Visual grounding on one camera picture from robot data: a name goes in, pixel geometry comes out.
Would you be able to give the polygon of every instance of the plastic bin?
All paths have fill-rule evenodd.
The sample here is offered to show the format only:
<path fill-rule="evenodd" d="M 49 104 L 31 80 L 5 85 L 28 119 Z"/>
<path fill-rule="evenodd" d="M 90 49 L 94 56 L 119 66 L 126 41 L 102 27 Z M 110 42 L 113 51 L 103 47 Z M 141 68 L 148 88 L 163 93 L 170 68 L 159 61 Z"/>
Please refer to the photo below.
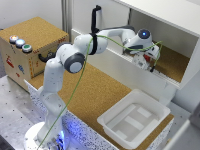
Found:
<path fill-rule="evenodd" d="M 105 133 L 126 149 L 137 148 L 167 117 L 170 109 L 133 90 L 98 119 Z"/>

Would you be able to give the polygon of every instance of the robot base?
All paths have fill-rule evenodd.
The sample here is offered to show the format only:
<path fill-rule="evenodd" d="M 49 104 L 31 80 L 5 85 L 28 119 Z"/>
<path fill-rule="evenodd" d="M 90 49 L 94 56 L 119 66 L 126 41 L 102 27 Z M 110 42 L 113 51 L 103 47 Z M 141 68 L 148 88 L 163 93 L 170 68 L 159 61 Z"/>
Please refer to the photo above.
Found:
<path fill-rule="evenodd" d="M 24 137 L 25 150 L 37 150 L 40 143 L 37 140 L 35 140 L 35 137 L 37 136 L 37 133 L 39 132 L 39 130 L 42 128 L 43 125 L 44 122 L 35 124 L 26 132 Z M 66 148 L 68 148 L 69 142 L 70 142 L 69 137 L 67 138 L 65 137 Z M 49 150 L 49 149 L 47 147 L 41 146 L 38 150 Z"/>

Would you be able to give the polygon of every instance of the white robotic arm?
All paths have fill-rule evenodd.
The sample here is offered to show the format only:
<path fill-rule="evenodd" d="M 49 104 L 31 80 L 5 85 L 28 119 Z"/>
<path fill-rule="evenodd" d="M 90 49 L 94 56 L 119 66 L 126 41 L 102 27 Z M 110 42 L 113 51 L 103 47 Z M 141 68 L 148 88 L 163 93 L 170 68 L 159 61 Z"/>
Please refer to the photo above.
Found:
<path fill-rule="evenodd" d="M 105 29 L 97 34 L 98 45 L 95 54 L 103 53 L 108 46 L 108 39 L 98 37 L 98 35 L 107 37 L 119 36 L 123 45 L 131 49 L 144 49 L 154 45 L 154 43 L 152 43 L 150 32 L 145 29 L 140 30 L 137 34 L 135 34 L 134 28 L 131 26 Z M 48 113 L 46 115 L 45 124 L 40 129 L 36 137 L 39 143 L 41 143 L 45 138 L 45 135 L 53 125 L 54 121 L 65 107 L 65 103 L 57 94 L 57 92 L 62 89 L 63 73 L 65 70 L 70 73 L 77 73 L 82 69 L 91 38 L 92 36 L 90 34 L 80 35 L 75 38 L 73 45 L 69 43 L 61 44 L 58 47 L 56 57 L 48 60 L 46 63 L 44 83 L 38 92 L 40 100 L 48 109 Z M 94 43 L 92 41 L 89 48 L 89 54 L 93 51 L 93 44 Z M 138 53 L 138 51 L 129 51 L 127 49 L 124 49 L 124 51 L 128 51 L 130 54 Z M 144 54 L 153 59 L 157 59 L 159 55 L 159 48 L 155 45 L 140 53 L 141 54 L 138 56 L 142 56 L 143 60 L 145 60 L 143 57 Z M 54 128 L 45 139 L 43 147 L 47 147 L 49 143 L 55 141 L 55 139 L 59 137 L 62 130 L 62 117 L 60 117 Z"/>

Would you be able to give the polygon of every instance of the cardboard box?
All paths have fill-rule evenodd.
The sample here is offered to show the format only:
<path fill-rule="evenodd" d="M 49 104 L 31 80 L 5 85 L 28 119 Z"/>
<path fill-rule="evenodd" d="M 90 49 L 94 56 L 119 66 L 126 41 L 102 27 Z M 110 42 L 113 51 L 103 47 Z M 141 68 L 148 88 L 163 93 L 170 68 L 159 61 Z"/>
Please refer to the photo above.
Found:
<path fill-rule="evenodd" d="M 22 49 L 10 44 L 12 35 L 25 40 L 33 51 L 23 53 Z M 63 41 L 69 41 L 68 34 L 39 17 L 0 31 L 0 50 L 6 74 L 28 91 L 24 79 L 28 81 L 34 78 L 45 68 L 38 54 L 47 57 L 51 52 L 56 52 L 57 46 Z"/>

